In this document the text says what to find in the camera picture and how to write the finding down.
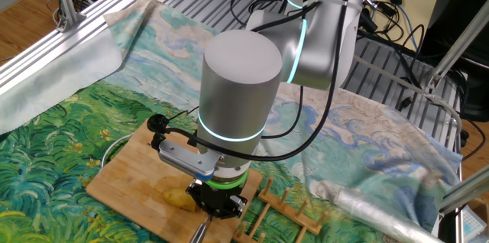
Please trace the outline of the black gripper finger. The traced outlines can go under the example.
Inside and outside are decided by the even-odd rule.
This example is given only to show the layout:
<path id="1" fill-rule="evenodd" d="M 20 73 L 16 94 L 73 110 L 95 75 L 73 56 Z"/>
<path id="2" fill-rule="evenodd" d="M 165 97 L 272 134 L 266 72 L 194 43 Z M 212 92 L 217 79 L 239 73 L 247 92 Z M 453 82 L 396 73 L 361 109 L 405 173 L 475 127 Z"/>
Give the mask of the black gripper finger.
<path id="1" fill-rule="evenodd" d="M 221 208 L 216 209 L 212 216 L 217 219 L 240 218 L 245 207 L 247 199 L 243 196 L 230 196 L 225 200 Z"/>
<path id="2" fill-rule="evenodd" d="M 212 214 L 210 187 L 206 183 L 196 180 L 186 188 L 186 192 L 203 212 Z"/>

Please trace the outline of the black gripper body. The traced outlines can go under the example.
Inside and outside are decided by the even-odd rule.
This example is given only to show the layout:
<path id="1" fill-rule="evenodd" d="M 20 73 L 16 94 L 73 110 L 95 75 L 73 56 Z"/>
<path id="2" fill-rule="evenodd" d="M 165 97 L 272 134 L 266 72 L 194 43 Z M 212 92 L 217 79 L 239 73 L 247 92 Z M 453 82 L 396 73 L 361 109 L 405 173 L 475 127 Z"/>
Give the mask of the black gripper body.
<path id="1" fill-rule="evenodd" d="M 218 189 L 216 186 L 207 185 L 210 187 L 212 212 L 221 208 L 225 200 L 230 196 L 241 196 L 241 191 L 243 190 L 242 186 L 233 186 L 229 189 Z"/>

